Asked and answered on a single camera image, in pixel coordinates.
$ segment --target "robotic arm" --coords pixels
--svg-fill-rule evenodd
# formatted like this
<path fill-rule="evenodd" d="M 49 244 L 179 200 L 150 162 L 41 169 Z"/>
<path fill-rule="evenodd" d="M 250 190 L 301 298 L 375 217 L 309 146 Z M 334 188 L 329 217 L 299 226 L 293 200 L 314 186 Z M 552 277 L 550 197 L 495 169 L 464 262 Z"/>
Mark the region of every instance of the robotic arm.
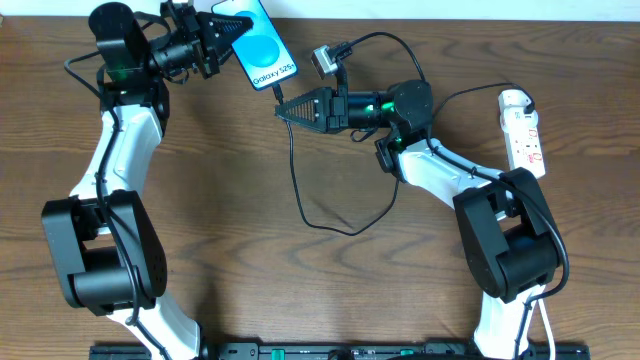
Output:
<path fill-rule="evenodd" d="M 512 359 L 514 343 L 519 343 L 517 353 L 524 353 L 529 347 L 526 329 L 531 319 L 525 302 L 542 293 L 562 264 L 551 230 L 541 219 L 541 215 L 550 219 L 555 228 L 536 178 L 526 169 L 515 168 L 513 159 L 520 155 L 510 153 L 512 171 L 504 173 L 474 164 L 431 138 L 433 95 L 424 80 L 395 84 L 387 91 L 349 92 L 342 61 L 351 54 L 352 44 L 334 49 L 323 46 L 313 53 L 320 77 L 335 75 L 335 90 L 319 88 L 278 105 L 276 116 L 325 134 L 356 129 L 368 137 L 378 128 L 390 128 L 389 135 L 375 141 L 382 170 L 425 189 L 455 210 L 467 264 L 484 291 L 475 346 L 491 358 Z M 510 136 L 517 140 L 533 125 L 537 138 L 532 99 L 520 90 L 505 93 L 509 99 L 500 99 L 505 132 L 510 125 Z M 523 115 L 523 121 L 514 121 L 516 115 L 518 119 Z M 536 158 L 532 167 L 537 170 L 540 166 Z M 542 213 L 490 179 L 500 179 L 526 194 Z M 503 232 L 498 222 L 506 217 L 520 217 L 521 223 Z"/>
<path fill-rule="evenodd" d="M 215 351 L 204 342 L 200 326 L 166 291 L 164 251 L 140 196 L 151 156 L 169 119 L 164 79 L 184 83 L 187 69 L 200 72 L 205 79 L 215 75 L 232 54 L 231 44 L 253 23 L 247 17 L 196 13 L 189 4 L 171 1 L 161 5 L 161 14 L 133 13 L 124 4 L 107 3 L 89 17 L 112 80 L 99 81 L 102 136 L 80 183 L 69 198 L 45 204 L 42 222 L 65 299 L 72 307 L 86 307 L 123 324 L 153 359 L 209 359 L 215 357 Z M 170 31 L 166 17 L 173 20 L 176 30 Z M 138 19 L 168 31 L 148 41 Z M 181 73 L 186 73 L 183 80 L 175 80 Z M 96 176 L 103 162 L 104 171 Z M 97 179 L 102 189 L 96 187 Z M 108 204 L 110 219 L 101 212 L 100 200 Z M 114 239 L 121 239 L 124 251 L 117 247 L 87 249 L 85 241 L 113 232 L 107 226 L 109 220 L 117 232 Z M 127 261 L 134 269 L 133 281 Z"/>

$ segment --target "wooden table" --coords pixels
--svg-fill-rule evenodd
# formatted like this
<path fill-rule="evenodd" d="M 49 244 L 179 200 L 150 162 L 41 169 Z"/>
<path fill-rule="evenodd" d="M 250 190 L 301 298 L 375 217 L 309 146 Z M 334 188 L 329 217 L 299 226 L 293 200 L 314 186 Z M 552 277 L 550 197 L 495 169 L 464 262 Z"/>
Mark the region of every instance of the wooden table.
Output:
<path fill-rule="evenodd" d="M 548 174 L 542 189 L 571 256 L 567 288 L 548 301 L 558 341 L 593 359 L 640 357 L 640 24 L 277 20 L 300 74 L 286 97 L 322 82 L 311 50 L 375 30 L 414 48 L 436 101 L 508 79 L 534 95 Z M 84 359 L 128 342 L 120 325 L 64 301 L 40 211 L 68 195 L 100 136 L 98 102 L 62 69 L 95 50 L 82 18 L 7 18 L 0 28 L 0 358 Z M 415 78 L 387 39 L 349 58 L 353 90 Z M 93 79 L 98 60 L 77 66 Z M 222 74 L 170 85 L 171 118 L 144 204 L 162 240 L 169 289 L 217 340 L 422 342 L 468 338 L 481 291 L 453 211 L 403 185 L 396 207 L 355 237 L 300 220 L 285 126 L 270 90 L 235 59 Z M 507 168 L 498 90 L 452 101 L 435 134 L 453 151 Z M 371 141 L 295 129 L 304 206 L 318 224 L 359 228 L 390 200 Z M 109 244 L 108 240 L 99 240 Z M 531 336 L 545 341 L 536 315 Z"/>

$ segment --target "green led light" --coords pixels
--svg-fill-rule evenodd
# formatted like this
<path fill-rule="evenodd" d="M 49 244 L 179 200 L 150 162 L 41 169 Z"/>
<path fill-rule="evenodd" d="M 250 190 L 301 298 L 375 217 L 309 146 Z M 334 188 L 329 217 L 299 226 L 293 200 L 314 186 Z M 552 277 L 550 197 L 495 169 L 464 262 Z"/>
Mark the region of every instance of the green led light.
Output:
<path fill-rule="evenodd" d="M 382 108 L 382 110 L 394 111 L 395 109 L 394 109 L 393 105 L 394 105 L 394 103 L 393 103 L 393 101 L 391 101 L 391 102 L 382 104 L 381 108 Z"/>
<path fill-rule="evenodd" d="M 273 349 L 271 350 L 271 360 L 284 360 L 284 350 Z"/>

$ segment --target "white cable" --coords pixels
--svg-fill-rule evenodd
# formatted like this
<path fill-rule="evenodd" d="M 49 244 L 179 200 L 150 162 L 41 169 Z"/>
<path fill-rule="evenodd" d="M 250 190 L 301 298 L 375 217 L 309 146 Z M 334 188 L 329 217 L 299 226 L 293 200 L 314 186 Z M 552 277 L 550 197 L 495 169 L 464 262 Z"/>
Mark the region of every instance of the white cable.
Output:
<path fill-rule="evenodd" d="M 544 306 L 544 300 L 538 300 L 538 305 L 540 306 L 540 315 L 542 316 L 544 330 L 547 333 L 547 341 L 549 342 L 549 360 L 556 360 L 556 343 L 553 340 L 551 324 L 549 323 L 549 317 L 547 316 L 547 309 Z"/>

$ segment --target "black bracket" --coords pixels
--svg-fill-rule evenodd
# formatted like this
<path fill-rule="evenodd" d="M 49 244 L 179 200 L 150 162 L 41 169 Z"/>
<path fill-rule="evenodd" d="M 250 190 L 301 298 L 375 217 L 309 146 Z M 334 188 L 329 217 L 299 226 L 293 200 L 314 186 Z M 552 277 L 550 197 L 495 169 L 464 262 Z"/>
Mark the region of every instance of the black bracket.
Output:
<path fill-rule="evenodd" d="M 100 110 L 108 111 L 113 105 L 140 105 L 153 108 L 158 116 L 162 136 L 167 130 L 171 108 L 169 89 L 160 75 L 154 75 L 137 85 L 123 86 L 121 83 L 104 84 L 104 101 L 100 101 Z"/>
<path fill-rule="evenodd" d="M 161 17 L 134 14 L 117 2 L 91 13 L 89 27 L 114 82 L 138 86 L 158 74 L 173 81 L 171 77 L 187 69 L 207 79 L 220 72 L 233 53 L 232 43 L 253 27 L 249 17 L 196 12 L 191 5 L 171 1 L 161 4 L 160 13 Z M 166 17 L 171 17 L 176 30 L 171 31 Z M 148 41 L 137 19 L 160 24 L 167 33 Z"/>
<path fill-rule="evenodd" d="M 275 116 L 323 134 L 349 128 L 349 85 L 342 62 L 337 61 L 337 88 L 321 87 L 276 105 Z"/>
<path fill-rule="evenodd" d="M 527 194 L 550 219 L 549 206 L 531 172 L 518 168 L 501 176 Z M 560 258 L 549 230 L 532 209 L 519 199 L 507 199 L 505 191 L 489 184 L 470 188 L 453 198 L 467 264 L 480 287 L 505 303 L 534 286 L 549 283 Z M 497 214 L 520 216 L 521 223 L 504 233 Z"/>
<path fill-rule="evenodd" d="M 433 124 L 433 93 L 431 85 L 421 80 L 409 80 L 393 85 L 384 97 L 385 104 L 393 104 L 384 118 L 391 125 L 391 132 L 375 142 L 376 158 L 385 173 L 391 173 L 401 181 L 398 154 L 408 144 L 426 138 L 426 131 Z"/>
<path fill-rule="evenodd" d="M 141 306 L 150 309 L 167 286 L 167 262 L 151 220 L 135 191 L 105 198 L 134 268 L 140 275 Z M 88 249 L 86 241 L 105 226 L 95 199 L 48 201 L 42 210 L 49 250 L 67 303 L 106 315 L 132 301 L 132 288 L 115 246 Z"/>

